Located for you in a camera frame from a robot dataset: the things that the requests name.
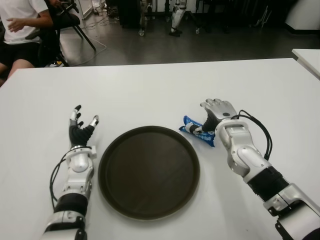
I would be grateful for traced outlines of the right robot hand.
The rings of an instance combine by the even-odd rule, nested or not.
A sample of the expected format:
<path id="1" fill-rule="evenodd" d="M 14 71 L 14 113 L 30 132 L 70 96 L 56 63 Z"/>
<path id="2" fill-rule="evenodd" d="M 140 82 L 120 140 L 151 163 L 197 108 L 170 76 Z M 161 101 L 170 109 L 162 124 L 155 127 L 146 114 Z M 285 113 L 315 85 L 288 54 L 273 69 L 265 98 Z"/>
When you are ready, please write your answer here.
<path id="1" fill-rule="evenodd" d="M 233 105 L 225 100 L 206 99 L 200 104 L 207 112 L 207 119 L 202 126 L 195 123 L 188 123 L 184 127 L 188 133 L 198 135 L 205 132 L 214 132 L 218 124 L 224 120 L 229 120 L 237 114 Z"/>

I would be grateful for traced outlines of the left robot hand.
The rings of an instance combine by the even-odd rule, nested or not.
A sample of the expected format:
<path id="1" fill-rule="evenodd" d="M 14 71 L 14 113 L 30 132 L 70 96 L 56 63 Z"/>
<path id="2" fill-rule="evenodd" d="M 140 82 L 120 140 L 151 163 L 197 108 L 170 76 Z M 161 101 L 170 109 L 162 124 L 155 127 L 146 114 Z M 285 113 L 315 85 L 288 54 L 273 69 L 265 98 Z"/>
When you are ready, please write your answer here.
<path id="1" fill-rule="evenodd" d="M 71 148 L 76 146 L 86 147 L 89 139 L 91 138 L 96 126 L 100 122 L 98 115 L 95 115 L 92 121 L 86 127 L 82 128 L 83 121 L 78 122 L 81 116 L 81 105 L 77 105 L 73 110 L 69 118 L 68 135 Z"/>

